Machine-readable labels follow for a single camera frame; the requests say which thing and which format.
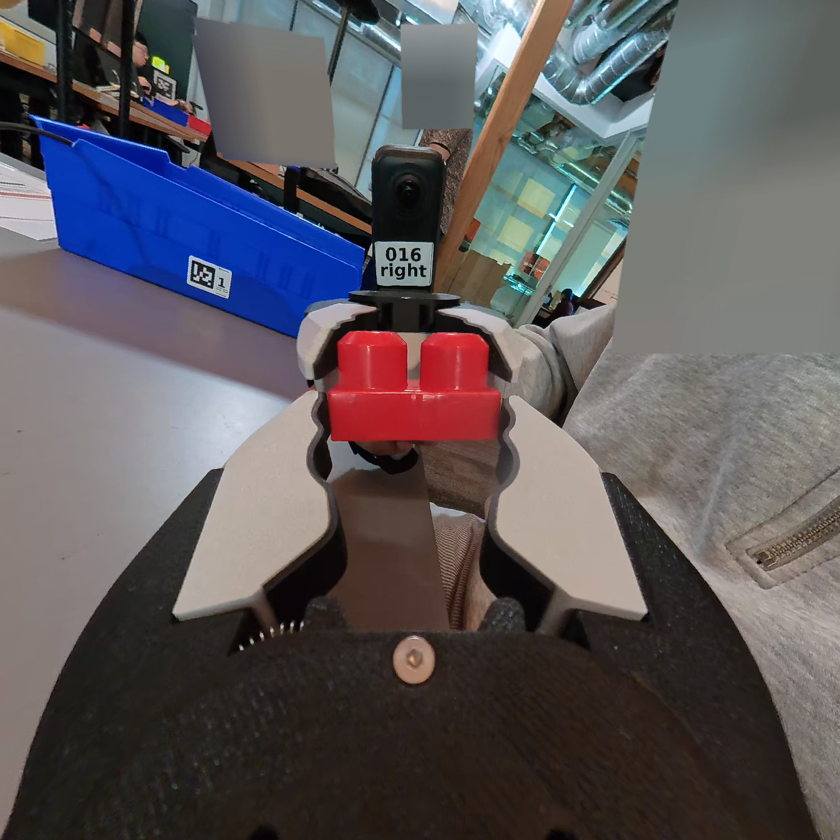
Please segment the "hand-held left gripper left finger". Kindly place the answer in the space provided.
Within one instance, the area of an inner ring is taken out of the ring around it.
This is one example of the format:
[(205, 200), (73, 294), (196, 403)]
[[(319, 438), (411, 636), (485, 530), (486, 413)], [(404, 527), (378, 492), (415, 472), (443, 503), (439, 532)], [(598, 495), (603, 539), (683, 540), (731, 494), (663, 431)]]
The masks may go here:
[(308, 391), (228, 459), (175, 600), (179, 621), (249, 611), (299, 625), (347, 568), (325, 395)]

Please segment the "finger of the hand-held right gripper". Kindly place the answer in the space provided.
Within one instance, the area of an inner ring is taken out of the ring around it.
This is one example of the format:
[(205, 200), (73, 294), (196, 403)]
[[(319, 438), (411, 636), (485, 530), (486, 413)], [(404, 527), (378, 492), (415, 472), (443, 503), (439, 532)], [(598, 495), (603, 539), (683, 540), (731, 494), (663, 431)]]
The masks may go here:
[(497, 311), (473, 305), (443, 308), (443, 332), (475, 335), (488, 347), (488, 384), (503, 397), (519, 387), (527, 343)]
[(326, 393), (334, 384), (338, 343), (359, 316), (360, 305), (352, 301), (321, 301), (307, 309), (297, 336), (297, 360), (312, 390)]

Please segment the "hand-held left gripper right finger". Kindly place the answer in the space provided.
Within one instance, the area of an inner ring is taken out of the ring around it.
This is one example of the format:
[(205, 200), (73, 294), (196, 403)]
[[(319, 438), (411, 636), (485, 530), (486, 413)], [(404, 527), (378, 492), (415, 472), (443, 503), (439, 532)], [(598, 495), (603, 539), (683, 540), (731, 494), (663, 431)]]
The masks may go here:
[(503, 401), (499, 487), (489, 500), (482, 581), (520, 605), (531, 633), (557, 636), (574, 614), (648, 614), (604, 476), (561, 427), (519, 396)]

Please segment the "red toy brick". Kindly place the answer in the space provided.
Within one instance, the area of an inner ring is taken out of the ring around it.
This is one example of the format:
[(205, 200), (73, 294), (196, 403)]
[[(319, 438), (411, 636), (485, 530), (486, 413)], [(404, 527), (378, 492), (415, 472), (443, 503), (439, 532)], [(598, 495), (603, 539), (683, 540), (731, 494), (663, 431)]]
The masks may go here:
[(328, 393), (332, 440), (429, 443), (497, 436), (501, 394), (487, 383), (487, 341), (436, 332), (420, 351), (419, 379), (410, 381), (407, 345), (396, 332), (342, 337), (338, 384)]

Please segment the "person's right forearm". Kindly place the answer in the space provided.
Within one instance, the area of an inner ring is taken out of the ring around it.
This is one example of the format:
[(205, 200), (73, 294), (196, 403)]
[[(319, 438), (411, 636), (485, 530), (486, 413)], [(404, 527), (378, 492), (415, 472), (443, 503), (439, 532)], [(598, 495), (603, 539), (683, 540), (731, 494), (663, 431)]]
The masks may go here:
[(616, 310), (602, 306), (561, 317), (546, 328), (525, 325), (513, 332), (521, 362), (518, 380), (505, 396), (519, 396), (563, 425), (586, 379), (613, 337)]

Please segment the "wooden beam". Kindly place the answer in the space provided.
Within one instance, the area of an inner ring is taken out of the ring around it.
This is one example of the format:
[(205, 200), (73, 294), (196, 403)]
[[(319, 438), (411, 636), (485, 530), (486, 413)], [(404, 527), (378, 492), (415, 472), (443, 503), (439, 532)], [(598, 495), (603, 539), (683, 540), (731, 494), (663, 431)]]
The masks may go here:
[(436, 292), (444, 290), (450, 264), (508, 147), (572, 4), (572, 1), (539, 1), (532, 11), (518, 51), (465, 167), (451, 224), (437, 250)]

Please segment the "person's grey sweater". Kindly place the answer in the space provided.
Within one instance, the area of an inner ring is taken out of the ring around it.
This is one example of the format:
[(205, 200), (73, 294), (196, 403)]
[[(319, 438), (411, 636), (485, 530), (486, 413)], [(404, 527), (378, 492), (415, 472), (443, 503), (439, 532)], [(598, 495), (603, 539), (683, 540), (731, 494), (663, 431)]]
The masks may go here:
[(773, 694), (821, 838), (839, 834), (836, 355), (584, 354), (564, 429), (721, 598)]

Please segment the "blue plastic bin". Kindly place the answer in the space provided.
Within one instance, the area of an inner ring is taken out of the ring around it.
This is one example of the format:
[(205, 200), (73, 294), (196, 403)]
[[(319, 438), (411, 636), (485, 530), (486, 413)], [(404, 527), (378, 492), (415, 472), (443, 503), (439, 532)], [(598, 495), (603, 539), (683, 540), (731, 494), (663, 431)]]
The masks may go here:
[(296, 337), (361, 285), (364, 249), (163, 150), (35, 117), (60, 246)]

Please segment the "small blue bin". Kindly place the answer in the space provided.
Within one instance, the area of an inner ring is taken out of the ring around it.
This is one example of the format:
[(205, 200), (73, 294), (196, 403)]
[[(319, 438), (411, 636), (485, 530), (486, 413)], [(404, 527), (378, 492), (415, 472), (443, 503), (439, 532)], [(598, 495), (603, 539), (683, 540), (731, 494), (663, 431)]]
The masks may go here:
[(177, 105), (171, 105), (158, 98), (142, 98), (141, 104), (163, 119), (170, 120), (182, 127), (188, 126), (190, 115)]

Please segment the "white paper sheet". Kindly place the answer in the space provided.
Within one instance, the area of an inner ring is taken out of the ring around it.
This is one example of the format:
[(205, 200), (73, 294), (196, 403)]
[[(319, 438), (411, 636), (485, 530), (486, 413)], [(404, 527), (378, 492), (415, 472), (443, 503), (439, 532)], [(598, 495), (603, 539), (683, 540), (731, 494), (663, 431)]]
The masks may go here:
[(1, 229), (40, 242), (58, 238), (46, 182), (5, 162), (1, 163)]

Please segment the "silver ventilation duct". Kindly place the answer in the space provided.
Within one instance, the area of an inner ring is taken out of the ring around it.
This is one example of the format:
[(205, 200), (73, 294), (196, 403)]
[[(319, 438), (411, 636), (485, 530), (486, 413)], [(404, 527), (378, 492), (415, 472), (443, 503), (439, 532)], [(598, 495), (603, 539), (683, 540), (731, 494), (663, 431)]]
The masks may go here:
[(677, 1), (607, 2), (570, 44), (555, 47), (542, 70), (567, 102), (595, 104), (666, 46)]

